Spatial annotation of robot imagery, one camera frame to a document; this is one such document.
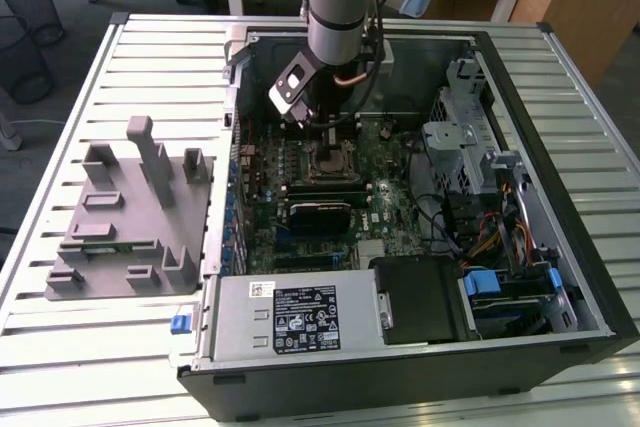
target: power supply label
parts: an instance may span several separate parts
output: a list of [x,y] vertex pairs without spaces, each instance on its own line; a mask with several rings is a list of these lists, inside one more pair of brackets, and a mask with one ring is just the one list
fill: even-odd
[[340,348],[336,286],[273,291],[273,350],[276,354]]

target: metal slat surface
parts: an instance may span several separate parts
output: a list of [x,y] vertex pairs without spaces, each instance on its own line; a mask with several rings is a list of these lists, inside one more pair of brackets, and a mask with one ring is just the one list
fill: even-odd
[[[243,20],[275,28],[301,25],[281,18]],[[167,359],[169,319],[181,306],[198,303],[200,292],[53,303],[42,292],[86,178],[78,162],[90,140],[112,139],[117,156],[138,157],[123,127],[130,115],[150,115],[156,120],[154,136],[167,139],[170,156],[181,155],[186,147],[199,147],[205,155],[228,149],[230,136],[219,133],[226,89],[217,83],[198,87],[182,79],[192,72],[219,77],[222,39],[233,22],[237,20],[132,15],[104,49],[105,62],[98,62],[97,75],[87,80],[89,98],[75,108],[77,127],[61,147],[48,195],[35,200],[41,208],[27,226],[29,239],[15,256],[17,273],[0,310],[3,426],[216,425],[184,392]],[[389,25],[416,24],[390,20]],[[567,74],[548,38],[535,26],[419,25],[429,30],[484,29],[492,36],[623,300],[640,322],[637,169],[624,154],[617,131],[573,85],[575,75]],[[167,86],[164,80],[169,77],[153,72],[185,75]],[[196,83],[204,81],[198,78],[193,77]],[[528,426],[556,425],[565,418],[571,424],[635,425],[638,394],[640,344],[600,364],[571,368],[525,394],[272,419],[264,425],[400,427],[444,421],[467,425],[473,419],[474,425]]]

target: white cable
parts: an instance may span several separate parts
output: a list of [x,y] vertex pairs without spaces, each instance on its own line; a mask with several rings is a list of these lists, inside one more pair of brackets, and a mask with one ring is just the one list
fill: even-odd
[[63,120],[51,120],[51,119],[14,120],[13,122],[9,122],[9,123],[10,124],[58,124],[58,125],[67,124]]

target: blue tab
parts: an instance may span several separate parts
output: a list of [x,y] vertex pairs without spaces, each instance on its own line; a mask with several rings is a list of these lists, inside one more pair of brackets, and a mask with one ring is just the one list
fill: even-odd
[[174,315],[171,319],[171,334],[190,334],[191,333],[191,314]]
[[472,270],[464,278],[467,295],[497,294],[502,291],[498,276],[493,270]]
[[553,284],[554,289],[559,289],[562,287],[562,277],[560,277],[560,272],[555,267],[551,267],[549,269],[549,277],[551,277],[551,283]]
[[467,295],[471,297],[472,295],[476,295],[476,286],[473,283],[473,278],[471,275],[467,275],[464,278],[464,289],[467,291]]

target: copper pipe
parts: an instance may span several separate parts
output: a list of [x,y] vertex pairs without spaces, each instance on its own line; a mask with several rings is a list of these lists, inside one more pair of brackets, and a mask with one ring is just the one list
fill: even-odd
[[333,81],[336,83],[336,85],[338,87],[342,87],[342,88],[347,88],[347,87],[353,87],[354,85],[358,85],[361,82],[364,82],[365,80],[367,80],[367,77],[369,77],[369,75],[366,72],[363,72],[359,75],[356,75],[355,77],[351,77],[350,79],[341,79],[340,77],[338,77],[337,75],[333,76]]

